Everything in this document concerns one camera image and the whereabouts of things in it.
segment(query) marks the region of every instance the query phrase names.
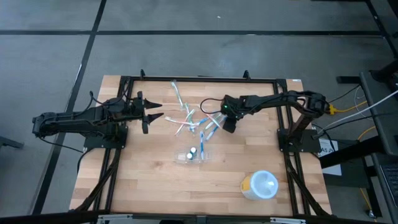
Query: white cable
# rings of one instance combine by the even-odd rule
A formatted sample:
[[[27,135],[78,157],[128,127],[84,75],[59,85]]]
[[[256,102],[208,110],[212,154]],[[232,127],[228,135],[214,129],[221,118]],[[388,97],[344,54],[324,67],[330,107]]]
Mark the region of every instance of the white cable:
[[[358,99],[358,97],[356,97],[356,94],[358,93],[359,88],[362,88],[362,87],[361,87],[361,86],[358,87],[358,88],[355,90],[355,95],[354,95],[354,104],[355,104],[356,111],[358,111],[358,112],[359,112],[359,109],[358,109],[358,105],[356,104],[356,99]]]
[[[356,116],[356,115],[358,115],[358,114],[360,114],[360,113],[363,113],[363,112],[365,112],[365,111],[367,111],[367,110],[370,110],[371,108],[373,108],[373,107],[379,105],[380,103],[382,103],[382,102],[385,101],[386,99],[388,99],[388,98],[394,96],[396,93],[398,93],[398,90],[395,91],[395,92],[393,92],[393,93],[391,93],[390,95],[386,96],[386,97],[385,97],[384,99],[382,99],[381,101],[378,101],[377,103],[373,104],[372,106],[370,106],[370,107],[368,107],[368,108],[365,108],[365,109],[359,111],[358,113],[349,115],[349,116],[347,116],[347,117],[345,117],[345,118],[341,118],[341,119],[339,119],[338,121],[335,121],[335,122],[332,122],[332,123],[326,125],[324,128],[322,128],[322,130],[320,130],[320,131],[318,132],[318,134],[320,134],[324,129],[330,127],[330,126],[333,125],[333,124],[339,123],[340,121],[344,121],[345,119],[352,118],[353,116]]]

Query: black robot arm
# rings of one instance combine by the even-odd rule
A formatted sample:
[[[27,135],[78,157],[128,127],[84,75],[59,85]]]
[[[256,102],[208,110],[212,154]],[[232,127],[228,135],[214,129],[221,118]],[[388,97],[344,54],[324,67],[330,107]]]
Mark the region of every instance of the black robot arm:
[[[239,98],[225,95],[221,102],[221,112],[227,116],[223,129],[233,133],[236,122],[247,114],[278,106],[292,106],[302,114],[294,126],[289,128],[289,137],[297,139],[302,137],[302,131],[311,121],[322,116],[328,109],[325,97],[312,91],[288,91],[277,95],[251,95]]]
[[[123,138],[120,123],[123,121],[142,120],[142,131],[148,133],[148,124],[163,115],[145,115],[144,109],[162,106],[143,99],[142,92],[137,97],[124,101],[112,98],[102,105],[88,108],[81,112],[43,113],[33,118],[32,132],[36,137],[43,138],[57,133],[79,133],[86,138],[100,138],[104,141],[118,142]]]

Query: white cup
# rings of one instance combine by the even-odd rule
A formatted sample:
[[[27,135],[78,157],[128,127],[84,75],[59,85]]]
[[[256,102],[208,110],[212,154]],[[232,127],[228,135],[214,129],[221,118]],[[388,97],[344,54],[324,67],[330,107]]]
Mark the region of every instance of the white cup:
[[[241,191],[250,200],[270,199],[278,192],[278,180],[270,172],[259,170],[244,178]]]

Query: wooden table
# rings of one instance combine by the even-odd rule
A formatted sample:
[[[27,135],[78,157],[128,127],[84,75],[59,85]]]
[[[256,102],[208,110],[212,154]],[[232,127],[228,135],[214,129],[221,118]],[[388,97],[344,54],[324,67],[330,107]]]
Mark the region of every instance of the wooden table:
[[[115,97],[120,76],[104,76],[98,99]],[[287,80],[289,90],[302,91],[300,80]],[[205,98],[222,98],[225,94],[272,95],[271,84],[264,83],[209,83],[178,82],[183,102],[196,110],[193,120],[205,117],[198,105]],[[133,96],[142,91],[144,97],[163,106],[146,113],[165,113],[174,119],[185,119],[170,82],[136,81]],[[220,108],[219,101],[207,101],[205,109]],[[292,108],[294,120],[300,113]],[[237,123],[235,133],[220,130],[205,143],[212,160],[207,164],[186,165],[174,162],[177,151],[199,146],[198,134],[184,130],[174,133],[179,125],[164,119],[149,126],[143,134],[140,121],[128,123],[129,134],[122,150],[116,179],[112,212],[174,213],[208,215],[279,215],[291,216],[292,209],[284,165],[279,151],[276,129],[279,127],[275,108],[247,115]],[[70,204],[76,208],[93,190],[98,181],[104,149],[94,149],[82,160]],[[331,212],[322,169],[317,158],[300,153],[305,183],[318,203]],[[279,181],[279,191],[270,200],[251,201],[240,191],[244,177],[257,170],[268,170]],[[100,208],[104,208],[107,187],[103,190]],[[298,208],[303,213],[299,188],[296,186]]]

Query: cable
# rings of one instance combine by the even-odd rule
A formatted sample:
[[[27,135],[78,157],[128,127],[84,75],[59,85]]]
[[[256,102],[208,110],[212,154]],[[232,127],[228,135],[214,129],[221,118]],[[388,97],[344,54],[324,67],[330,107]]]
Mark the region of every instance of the cable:
[[[398,114],[398,111],[393,112],[393,113],[384,113],[384,114],[376,114],[376,115],[366,116],[366,117],[364,117],[364,118],[358,118],[358,119],[354,119],[354,120],[351,120],[351,121],[346,121],[346,122],[344,122],[344,123],[341,123],[341,124],[339,124],[339,125],[336,125],[336,126],[334,126],[334,127],[328,128],[328,129],[325,129],[325,130],[323,130],[323,131],[329,131],[329,130],[335,129],[335,128],[341,126],[341,125],[348,124],[348,123],[355,122],[355,121],[360,121],[360,120],[366,119],[366,118],[375,118],[375,117],[377,117],[377,116],[397,115],[397,114]]]
[[[330,103],[327,102],[326,100],[321,100],[321,99],[318,99],[318,98],[315,98],[315,97],[312,97],[312,96],[300,96],[300,95],[287,95],[287,96],[296,96],[296,97],[304,97],[304,98],[309,98],[309,99],[316,99],[316,100],[319,100],[319,101],[322,101],[322,102],[326,103],[327,104],[327,108],[330,107]]]
[[[375,126],[373,126],[373,127],[371,127],[371,128],[368,128],[367,130],[365,130],[364,132],[362,132],[362,134],[361,135],[359,135],[359,137],[358,137],[358,140],[361,140],[361,138],[366,134],[366,133],[368,133],[368,132],[370,132],[370,131],[372,131],[372,129],[375,129],[376,127]]]
[[[89,102],[88,105],[87,105],[87,107],[86,107],[83,111],[81,111],[81,112],[79,112],[79,113],[77,113],[77,114],[74,114],[73,117],[77,117],[77,116],[83,114],[84,112],[86,112],[86,111],[88,110],[88,108],[90,108],[90,106],[91,106],[92,103],[93,103],[93,99],[91,98],[91,99],[90,99],[90,102]]]
[[[69,147],[69,146],[64,146],[64,145],[61,145],[61,144],[49,142],[49,141],[47,141],[47,140],[44,140],[43,138],[39,138],[39,139],[42,140],[43,142],[46,142],[46,143],[49,143],[49,144],[53,144],[54,146],[61,146],[61,147],[65,147],[65,148],[67,148],[67,149],[74,150],[74,151],[76,151],[76,152],[83,153],[82,151],[80,151],[80,150],[78,150],[78,149],[75,149],[75,148],[72,148],[72,147]]]
[[[312,125],[312,126],[315,126],[315,127],[318,127],[318,128],[322,128],[321,126],[319,126],[319,125],[317,125],[317,124],[311,124],[311,125]],[[330,135],[329,135],[326,131],[324,131],[323,133],[325,133],[326,136],[328,137],[329,142],[330,142],[330,146],[331,146],[331,148],[333,149],[333,152],[336,152],[335,146],[333,145],[333,142],[331,141]]]
[[[359,190],[361,191],[363,199],[365,199],[365,202],[366,202],[366,205],[368,206],[368,209],[372,210],[371,204],[369,203],[368,199],[366,198],[365,193],[363,192],[362,188],[359,188]]]
[[[355,106],[352,106],[352,107],[350,107],[348,109],[345,109],[345,110],[336,110],[336,112],[344,113],[344,112],[348,112],[348,111],[350,111],[352,109],[355,109],[355,108],[358,110],[358,107],[364,105],[365,103],[367,103],[367,101],[364,101],[364,102],[362,102],[362,103],[360,103],[358,105],[355,103]]]
[[[312,125],[312,126],[315,126],[315,127],[318,127],[318,128],[320,128],[320,129],[322,129],[322,127],[319,126],[319,125],[317,125],[317,124],[311,123],[311,125]],[[342,142],[342,141],[339,141],[339,140],[336,140],[336,139],[329,139],[329,140],[336,141],[336,142],[338,142],[338,143],[341,143],[341,144],[344,144],[344,145],[347,145],[347,146],[352,145],[352,144],[348,144],[348,143],[346,143],[346,142]]]
[[[339,119],[338,121],[335,121],[335,122],[332,122],[332,123],[326,125],[321,131],[318,132],[318,134],[321,133],[325,128],[327,128],[327,127],[329,127],[329,126],[331,126],[331,125],[333,125],[333,124],[339,123],[340,121],[344,121],[344,120],[346,120],[346,119],[348,119],[348,118],[352,118],[353,116],[356,116],[356,115],[358,115],[358,114],[360,114],[360,113],[362,113],[362,112],[365,112],[365,111],[367,111],[367,110],[370,110],[371,108],[373,108],[373,107],[379,105],[380,103],[384,102],[386,99],[392,97],[392,96],[395,95],[396,93],[398,93],[398,90],[395,91],[395,92],[393,92],[393,93],[391,93],[390,95],[386,96],[384,99],[378,101],[377,103],[373,104],[372,106],[370,106],[370,107],[368,107],[368,108],[365,108],[365,109],[361,110],[361,111],[358,112],[358,113],[349,115],[349,116],[347,116],[347,117],[345,117],[345,118],[341,118],[341,119]]]
[[[344,93],[343,95],[341,95],[341,96],[335,98],[334,100],[329,101],[329,103],[331,103],[331,102],[333,102],[333,101],[336,101],[336,100],[338,100],[338,99],[340,99],[340,98],[346,96],[348,93],[351,93],[353,90],[355,90],[355,89],[356,89],[357,87],[359,87],[359,86],[361,86],[361,85],[357,85],[356,87],[350,89],[348,92]]]
[[[94,94],[93,94],[92,91],[90,91],[89,94],[90,94],[91,99],[94,100],[95,102],[99,103],[100,105],[102,105],[102,106],[111,106],[111,105],[114,105],[116,103],[119,103],[123,99],[124,94],[127,92],[127,89],[128,88],[124,88],[121,96],[119,97],[119,99],[116,100],[115,102],[112,102],[112,103],[102,103],[102,102],[98,101],[96,98],[94,98]]]
[[[213,112],[207,112],[207,111],[205,111],[203,108],[202,108],[202,104],[206,101],[206,100],[215,100],[215,101],[223,101],[222,99],[220,100],[220,99],[214,99],[214,98],[206,98],[206,99],[204,99],[201,103],[200,103],[200,110],[202,111],[202,112],[204,112],[205,114],[215,114],[215,113],[219,113],[219,112],[221,112],[221,110],[219,110],[219,111],[213,111]]]
[[[355,95],[354,95],[354,104],[355,104],[355,107],[356,107],[356,111],[358,111],[359,112],[359,109],[358,109],[358,106],[361,106],[361,104],[359,104],[358,106],[356,105],[356,99],[357,99],[357,97],[356,97],[356,94],[358,93],[358,90],[359,90],[359,87],[355,90]]]
[[[81,160],[82,160],[83,157],[84,157],[87,153],[89,153],[91,150],[92,150],[92,148],[91,148],[91,149],[87,149],[87,151],[85,151],[85,152],[80,156],[79,161],[77,162],[77,173],[79,173],[80,162],[81,162]]]

